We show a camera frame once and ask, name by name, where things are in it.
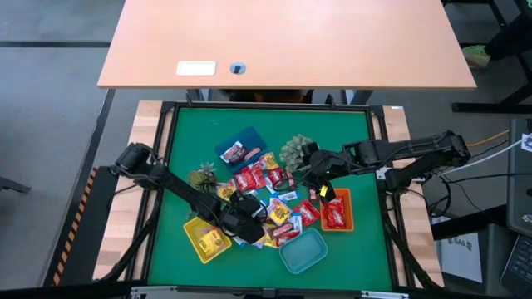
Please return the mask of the yellow plastic basket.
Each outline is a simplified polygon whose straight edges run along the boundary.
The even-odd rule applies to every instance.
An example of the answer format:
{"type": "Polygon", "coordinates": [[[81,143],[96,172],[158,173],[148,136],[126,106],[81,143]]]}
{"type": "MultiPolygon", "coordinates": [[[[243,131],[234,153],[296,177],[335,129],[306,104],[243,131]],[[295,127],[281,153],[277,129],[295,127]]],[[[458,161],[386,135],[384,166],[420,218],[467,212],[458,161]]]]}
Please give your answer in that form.
{"type": "Polygon", "coordinates": [[[205,222],[204,220],[198,217],[193,218],[189,222],[185,223],[184,230],[188,239],[192,243],[193,248],[198,254],[200,261],[203,264],[210,262],[232,246],[231,239],[226,236],[219,228],[216,228],[215,226],[205,222]],[[206,255],[200,248],[198,241],[200,237],[205,235],[210,230],[217,230],[219,232],[221,238],[224,240],[224,246],[215,254],[206,255]]]}

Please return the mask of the black chair base leg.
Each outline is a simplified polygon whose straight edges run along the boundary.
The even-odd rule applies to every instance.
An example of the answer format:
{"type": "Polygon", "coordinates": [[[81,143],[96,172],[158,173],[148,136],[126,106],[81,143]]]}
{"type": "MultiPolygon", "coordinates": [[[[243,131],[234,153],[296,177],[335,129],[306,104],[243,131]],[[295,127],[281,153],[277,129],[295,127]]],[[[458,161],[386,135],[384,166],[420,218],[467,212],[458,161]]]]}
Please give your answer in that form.
{"type": "Polygon", "coordinates": [[[31,190],[31,187],[0,176],[0,192],[3,190],[12,190],[20,194],[27,194],[31,190]]]}

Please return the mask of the white rectangular desk plate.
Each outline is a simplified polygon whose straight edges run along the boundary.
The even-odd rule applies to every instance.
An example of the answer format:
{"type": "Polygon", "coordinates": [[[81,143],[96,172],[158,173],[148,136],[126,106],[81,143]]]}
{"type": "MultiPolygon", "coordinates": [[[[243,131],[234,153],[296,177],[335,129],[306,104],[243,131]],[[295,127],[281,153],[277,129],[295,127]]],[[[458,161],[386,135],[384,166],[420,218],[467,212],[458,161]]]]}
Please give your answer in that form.
{"type": "Polygon", "coordinates": [[[177,76],[214,76],[217,68],[215,61],[179,61],[177,76]]]}

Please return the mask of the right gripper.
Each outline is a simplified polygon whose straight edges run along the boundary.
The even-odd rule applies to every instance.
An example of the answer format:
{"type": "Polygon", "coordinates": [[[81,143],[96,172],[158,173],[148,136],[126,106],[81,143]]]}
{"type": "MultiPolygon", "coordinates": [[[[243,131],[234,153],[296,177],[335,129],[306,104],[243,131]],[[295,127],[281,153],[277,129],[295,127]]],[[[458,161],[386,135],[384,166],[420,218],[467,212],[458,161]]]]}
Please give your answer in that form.
{"type": "MultiPolygon", "coordinates": [[[[344,153],[318,150],[310,155],[308,162],[310,170],[306,177],[306,183],[313,187],[321,186],[332,179],[347,176],[347,157],[344,153]]],[[[337,197],[334,187],[328,188],[325,197],[320,195],[319,190],[319,196],[322,202],[331,202],[337,197]]]]}

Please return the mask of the light wooden desk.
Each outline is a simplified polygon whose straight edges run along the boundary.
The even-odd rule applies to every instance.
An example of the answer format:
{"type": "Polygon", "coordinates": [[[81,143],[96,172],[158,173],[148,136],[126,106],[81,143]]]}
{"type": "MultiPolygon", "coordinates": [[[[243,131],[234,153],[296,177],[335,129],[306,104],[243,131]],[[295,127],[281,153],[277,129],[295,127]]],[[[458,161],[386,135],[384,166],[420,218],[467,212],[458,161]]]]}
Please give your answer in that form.
{"type": "Polygon", "coordinates": [[[98,85],[460,90],[475,80],[440,0],[126,0],[98,85]],[[177,76],[179,61],[217,68],[177,76]]]}

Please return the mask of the white red chocolate bar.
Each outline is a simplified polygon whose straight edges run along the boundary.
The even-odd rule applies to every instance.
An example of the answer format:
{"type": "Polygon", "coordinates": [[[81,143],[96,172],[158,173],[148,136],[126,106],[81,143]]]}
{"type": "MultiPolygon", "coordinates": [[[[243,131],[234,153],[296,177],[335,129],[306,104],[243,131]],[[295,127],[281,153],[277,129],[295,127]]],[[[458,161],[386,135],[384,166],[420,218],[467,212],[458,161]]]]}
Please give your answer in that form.
{"type": "Polygon", "coordinates": [[[223,154],[220,156],[220,158],[227,164],[230,164],[229,157],[239,148],[243,145],[239,141],[235,141],[223,154]]]}

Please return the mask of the white labelled box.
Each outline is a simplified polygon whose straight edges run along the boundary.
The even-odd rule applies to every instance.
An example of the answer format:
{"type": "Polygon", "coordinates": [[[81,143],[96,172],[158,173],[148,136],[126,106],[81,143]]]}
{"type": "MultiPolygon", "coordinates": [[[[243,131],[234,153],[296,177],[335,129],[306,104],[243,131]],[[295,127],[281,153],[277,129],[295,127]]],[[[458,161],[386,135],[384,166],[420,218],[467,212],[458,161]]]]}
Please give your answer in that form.
{"type": "Polygon", "coordinates": [[[478,233],[439,240],[437,251],[444,273],[483,282],[478,233]]]}

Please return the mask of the person's leg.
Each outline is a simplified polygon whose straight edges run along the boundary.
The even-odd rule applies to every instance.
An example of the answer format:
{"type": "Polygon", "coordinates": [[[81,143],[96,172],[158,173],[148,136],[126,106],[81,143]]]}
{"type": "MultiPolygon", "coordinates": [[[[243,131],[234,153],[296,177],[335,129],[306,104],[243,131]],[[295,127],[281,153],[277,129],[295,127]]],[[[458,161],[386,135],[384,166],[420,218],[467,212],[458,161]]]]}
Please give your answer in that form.
{"type": "Polygon", "coordinates": [[[532,51],[532,19],[521,13],[485,46],[492,61],[532,51]]]}

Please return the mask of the person's foot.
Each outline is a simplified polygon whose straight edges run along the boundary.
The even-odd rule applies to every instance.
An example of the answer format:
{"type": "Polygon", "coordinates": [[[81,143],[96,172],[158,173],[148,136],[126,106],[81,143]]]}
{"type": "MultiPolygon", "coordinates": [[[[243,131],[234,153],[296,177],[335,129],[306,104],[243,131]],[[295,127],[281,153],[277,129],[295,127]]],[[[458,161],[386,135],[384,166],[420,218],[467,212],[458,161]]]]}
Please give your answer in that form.
{"type": "Polygon", "coordinates": [[[470,68],[486,68],[490,62],[485,46],[474,45],[461,49],[465,60],[470,68]]]}

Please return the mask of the teal plastic basket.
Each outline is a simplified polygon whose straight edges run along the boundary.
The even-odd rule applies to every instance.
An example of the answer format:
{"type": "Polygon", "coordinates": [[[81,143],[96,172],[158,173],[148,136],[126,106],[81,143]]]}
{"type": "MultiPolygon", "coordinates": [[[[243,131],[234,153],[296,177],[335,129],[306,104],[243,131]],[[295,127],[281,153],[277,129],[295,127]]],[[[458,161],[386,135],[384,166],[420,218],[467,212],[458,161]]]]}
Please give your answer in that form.
{"type": "Polygon", "coordinates": [[[299,274],[323,260],[328,245],[318,230],[310,228],[282,245],[279,255],[290,273],[299,274]]]}

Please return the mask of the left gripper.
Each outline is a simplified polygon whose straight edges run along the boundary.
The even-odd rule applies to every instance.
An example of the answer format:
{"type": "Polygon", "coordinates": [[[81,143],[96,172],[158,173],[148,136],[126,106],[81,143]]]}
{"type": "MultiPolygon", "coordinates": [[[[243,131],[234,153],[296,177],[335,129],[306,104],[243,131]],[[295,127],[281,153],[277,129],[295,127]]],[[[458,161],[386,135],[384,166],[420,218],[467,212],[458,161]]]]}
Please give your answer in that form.
{"type": "Polygon", "coordinates": [[[229,206],[222,211],[221,229],[231,237],[256,243],[264,236],[263,221],[259,218],[263,207],[252,195],[232,193],[229,206]]]}

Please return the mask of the pale green pinecone plant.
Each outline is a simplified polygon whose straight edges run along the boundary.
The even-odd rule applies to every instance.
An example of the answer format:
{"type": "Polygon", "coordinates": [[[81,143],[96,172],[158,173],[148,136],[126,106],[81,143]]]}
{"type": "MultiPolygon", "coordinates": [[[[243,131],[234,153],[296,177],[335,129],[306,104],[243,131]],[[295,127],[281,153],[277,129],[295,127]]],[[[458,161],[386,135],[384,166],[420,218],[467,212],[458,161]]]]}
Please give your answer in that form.
{"type": "Polygon", "coordinates": [[[312,139],[298,134],[281,148],[279,158],[285,163],[287,171],[293,173],[305,168],[303,165],[303,146],[312,142],[312,139]]]}

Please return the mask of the succulent plant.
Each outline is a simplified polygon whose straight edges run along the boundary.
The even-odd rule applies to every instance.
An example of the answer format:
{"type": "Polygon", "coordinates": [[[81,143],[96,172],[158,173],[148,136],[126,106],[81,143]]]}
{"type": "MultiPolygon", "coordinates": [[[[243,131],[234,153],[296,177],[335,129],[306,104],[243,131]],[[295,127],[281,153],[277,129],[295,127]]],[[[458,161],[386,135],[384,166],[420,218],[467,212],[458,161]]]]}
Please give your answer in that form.
{"type": "Polygon", "coordinates": [[[199,169],[188,174],[188,182],[194,188],[205,193],[214,193],[217,187],[214,163],[206,162],[199,169]]]}

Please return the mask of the dark blue plastic tray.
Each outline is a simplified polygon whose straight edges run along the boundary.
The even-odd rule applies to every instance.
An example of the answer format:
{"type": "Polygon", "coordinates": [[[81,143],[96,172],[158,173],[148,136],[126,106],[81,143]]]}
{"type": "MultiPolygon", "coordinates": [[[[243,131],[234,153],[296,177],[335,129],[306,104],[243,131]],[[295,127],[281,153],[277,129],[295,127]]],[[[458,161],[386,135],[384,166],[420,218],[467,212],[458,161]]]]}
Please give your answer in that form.
{"type": "MultiPolygon", "coordinates": [[[[235,135],[232,135],[227,140],[215,146],[214,151],[220,157],[235,141],[239,141],[247,150],[247,153],[255,147],[260,147],[262,153],[259,158],[266,153],[267,145],[264,139],[259,135],[254,127],[246,127],[235,135]]],[[[238,164],[227,164],[223,160],[224,165],[232,174],[237,174],[239,171],[248,167],[251,164],[256,163],[259,158],[253,163],[244,162],[241,160],[238,164]]]]}

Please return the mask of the red Skittles pack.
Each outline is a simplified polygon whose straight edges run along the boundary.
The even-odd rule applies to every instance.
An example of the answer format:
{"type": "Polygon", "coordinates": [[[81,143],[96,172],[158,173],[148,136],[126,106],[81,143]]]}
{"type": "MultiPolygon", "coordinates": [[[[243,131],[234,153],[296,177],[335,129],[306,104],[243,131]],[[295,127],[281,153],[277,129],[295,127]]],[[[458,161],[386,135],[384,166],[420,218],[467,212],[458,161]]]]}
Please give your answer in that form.
{"type": "Polygon", "coordinates": [[[321,218],[320,212],[308,200],[302,201],[294,211],[300,214],[305,227],[312,226],[321,218]]]}
{"type": "Polygon", "coordinates": [[[268,170],[268,179],[272,186],[277,188],[280,184],[283,184],[284,172],[281,167],[268,170]]]}
{"type": "Polygon", "coordinates": [[[343,217],[343,213],[336,209],[327,209],[325,211],[325,218],[328,228],[343,229],[346,227],[346,222],[343,217]]]}
{"type": "Polygon", "coordinates": [[[331,200],[329,203],[325,203],[324,208],[326,210],[334,210],[334,211],[339,212],[340,214],[344,214],[344,210],[345,210],[344,200],[342,197],[336,197],[335,199],[331,200]]]}
{"type": "Polygon", "coordinates": [[[288,232],[283,235],[280,235],[279,237],[275,238],[274,245],[276,248],[280,248],[288,241],[297,237],[299,234],[300,234],[299,231],[293,231],[293,232],[288,232]]]}
{"type": "Polygon", "coordinates": [[[255,181],[255,187],[254,187],[255,189],[261,189],[267,185],[267,180],[264,177],[262,166],[259,163],[254,164],[252,166],[251,174],[255,181]]]}
{"type": "Polygon", "coordinates": [[[257,188],[257,182],[250,168],[244,168],[234,176],[235,182],[241,192],[257,188]]]}

